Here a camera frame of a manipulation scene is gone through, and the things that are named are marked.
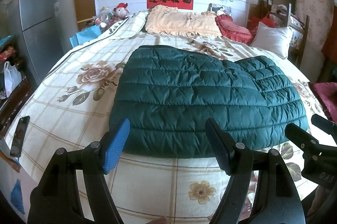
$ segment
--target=silver screw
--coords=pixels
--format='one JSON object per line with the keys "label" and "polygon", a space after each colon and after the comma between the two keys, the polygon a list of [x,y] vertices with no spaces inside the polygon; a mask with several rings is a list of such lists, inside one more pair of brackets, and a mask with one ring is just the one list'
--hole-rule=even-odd
{"label": "silver screw", "polygon": [[274,156],[278,155],[278,151],[276,149],[270,149],[270,153],[272,153]]}
{"label": "silver screw", "polygon": [[64,153],[64,148],[59,148],[56,150],[57,155],[62,155]]}
{"label": "silver screw", "polygon": [[235,146],[239,149],[244,149],[245,145],[243,143],[236,143]]}
{"label": "silver screw", "polygon": [[90,147],[91,148],[97,148],[99,146],[99,142],[92,142],[91,144],[90,144]]}

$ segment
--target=picture frame on wall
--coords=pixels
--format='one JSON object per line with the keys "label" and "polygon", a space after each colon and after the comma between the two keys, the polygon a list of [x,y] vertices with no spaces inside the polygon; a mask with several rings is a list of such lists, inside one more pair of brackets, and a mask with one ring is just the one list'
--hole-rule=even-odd
{"label": "picture frame on wall", "polygon": [[222,14],[231,16],[231,7],[225,5],[211,4],[211,11],[215,12],[217,16]]}

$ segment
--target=blue gripper pad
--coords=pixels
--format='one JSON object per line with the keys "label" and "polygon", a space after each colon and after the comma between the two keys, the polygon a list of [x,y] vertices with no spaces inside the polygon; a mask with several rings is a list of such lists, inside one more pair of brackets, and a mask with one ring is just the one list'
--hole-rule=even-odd
{"label": "blue gripper pad", "polygon": [[110,173],[112,169],[114,169],[117,165],[118,159],[121,156],[122,149],[126,142],[127,137],[129,136],[130,132],[130,121],[125,119],[119,128],[115,128],[114,130],[114,139],[108,146],[107,150],[103,151],[102,156],[103,158],[103,171],[105,174]]}

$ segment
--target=black robotic device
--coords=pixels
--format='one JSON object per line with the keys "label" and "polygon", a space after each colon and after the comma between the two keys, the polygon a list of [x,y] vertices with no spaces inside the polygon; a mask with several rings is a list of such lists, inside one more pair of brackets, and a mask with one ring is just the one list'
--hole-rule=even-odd
{"label": "black robotic device", "polygon": [[[312,122],[337,139],[335,124],[316,115]],[[114,131],[105,133],[100,142],[93,142],[82,150],[67,152],[59,148],[32,191],[28,224],[124,223],[103,174],[109,173],[117,164],[128,135],[127,125],[127,119],[121,121]],[[211,224],[306,223],[295,184],[277,150],[252,151],[243,143],[236,143],[212,118],[206,120],[205,129],[220,168],[231,176]],[[294,124],[287,125],[285,135],[304,152],[303,177],[331,189],[329,198],[310,221],[327,223],[324,221],[326,214],[336,205],[337,148],[319,144]],[[94,221],[83,215],[76,170],[83,170]],[[252,212],[249,218],[239,222],[253,170],[259,170],[259,176]]]}

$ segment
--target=green puffer garment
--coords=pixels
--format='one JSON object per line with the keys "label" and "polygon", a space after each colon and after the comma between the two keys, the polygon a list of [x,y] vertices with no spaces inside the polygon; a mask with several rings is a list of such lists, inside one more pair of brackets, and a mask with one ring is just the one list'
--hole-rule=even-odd
{"label": "green puffer garment", "polygon": [[161,158],[214,157],[205,135],[210,117],[254,150],[287,141],[288,123],[308,128],[297,90],[269,58],[221,61],[163,45],[130,56],[110,129],[122,117],[131,124],[124,152]]}

